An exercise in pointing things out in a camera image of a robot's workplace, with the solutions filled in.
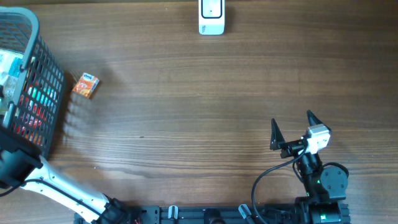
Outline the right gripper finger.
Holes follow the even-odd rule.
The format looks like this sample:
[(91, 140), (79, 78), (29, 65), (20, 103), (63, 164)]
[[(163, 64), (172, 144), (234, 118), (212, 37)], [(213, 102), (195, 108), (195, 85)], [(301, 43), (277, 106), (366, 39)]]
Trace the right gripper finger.
[(315, 125), (318, 125), (318, 124), (322, 124), (329, 131), (331, 131), (331, 129), (327, 125), (325, 125), (320, 119), (318, 119), (311, 110), (307, 111), (307, 118), (308, 118), (308, 123), (309, 123), (310, 126), (315, 126)]
[(274, 118), (271, 119), (271, 140), (270, 140), (270, 150), (276, 151), (281, 149), (285, 144), (285, 139), (277, 125)]

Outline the orange tissue pack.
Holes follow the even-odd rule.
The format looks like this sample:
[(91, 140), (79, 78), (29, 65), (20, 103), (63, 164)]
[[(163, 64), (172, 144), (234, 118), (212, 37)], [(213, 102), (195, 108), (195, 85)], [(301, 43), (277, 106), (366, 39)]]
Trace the orange tissue pack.
[(96, 76), (89, 73), (83, 73), (76, 85), (73, 87), (72, 92), (80, 96), (84, 96), (85, 98), (90, 98), (99, 82), (100, 80)]

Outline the cream snack pouch blue seal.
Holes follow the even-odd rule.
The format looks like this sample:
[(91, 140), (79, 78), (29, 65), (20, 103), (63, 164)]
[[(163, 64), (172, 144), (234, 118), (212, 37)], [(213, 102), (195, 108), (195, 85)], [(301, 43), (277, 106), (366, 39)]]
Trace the cream snack pouch blue seal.
[(12, 101), (20, 75), (23, 54), (1, 49), (1, 115)]

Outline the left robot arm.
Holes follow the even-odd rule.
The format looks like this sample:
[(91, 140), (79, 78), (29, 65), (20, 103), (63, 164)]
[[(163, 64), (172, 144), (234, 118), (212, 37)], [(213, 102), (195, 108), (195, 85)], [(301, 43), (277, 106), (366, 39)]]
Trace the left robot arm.
[(18, 188), (44, 195), (73, 210), (87, 223), (131, 223), (127, 206), (88, 189), (58, 171), (32, 142), (1, 127), (1, 188), (5, 197)]

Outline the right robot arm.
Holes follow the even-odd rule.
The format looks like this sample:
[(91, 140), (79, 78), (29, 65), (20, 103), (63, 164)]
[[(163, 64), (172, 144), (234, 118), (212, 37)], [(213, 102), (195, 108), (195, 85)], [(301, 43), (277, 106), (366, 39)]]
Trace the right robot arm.
[(273, 205), (264, 214), (277, 223), (350, 223), (349, 209), (343, 203), (348, 186), (348, 169), (336, 162), (324, 164), (319, 151), (328, 146), (331, 129), (310, 110), (309, 127), (295, 141), (285, 141), (276, 121), (271, 120), (273, 151), (280, 150), (281, 158), (293, 158), (292, 166), (307, 195), (297, 197), (293, 204)]

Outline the white barcode scanner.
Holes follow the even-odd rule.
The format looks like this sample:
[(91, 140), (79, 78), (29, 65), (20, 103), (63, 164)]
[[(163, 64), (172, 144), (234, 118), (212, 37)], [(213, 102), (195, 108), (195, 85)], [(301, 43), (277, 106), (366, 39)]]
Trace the white barcode scanner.
[(222, 35), (225, 28), (225, 0), (198, 0), (198, 31), (201, 35)]

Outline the grey plastic shopping basket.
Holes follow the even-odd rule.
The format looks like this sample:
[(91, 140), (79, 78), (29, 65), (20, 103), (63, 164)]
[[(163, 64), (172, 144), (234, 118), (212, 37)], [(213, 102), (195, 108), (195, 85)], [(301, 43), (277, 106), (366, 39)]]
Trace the grey plastic shopping basket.
[(37, 16), (22, 7), (1, 8), (1, 49), (23, 54), (20, 75), (1, 127), (36, 144), (48, 157), (67, 84), (40, 36)]

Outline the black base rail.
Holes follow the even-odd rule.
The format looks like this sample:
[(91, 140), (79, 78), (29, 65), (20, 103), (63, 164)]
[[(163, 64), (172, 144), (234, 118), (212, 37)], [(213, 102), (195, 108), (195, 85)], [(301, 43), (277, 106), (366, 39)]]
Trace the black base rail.
[(260, 217), (267, 223), (351, 223), (347, 204), (265, 204), (257, 210), (259, 213), (245, 204), (238, 207), (133, 207), (130, 223), (260, 223)]

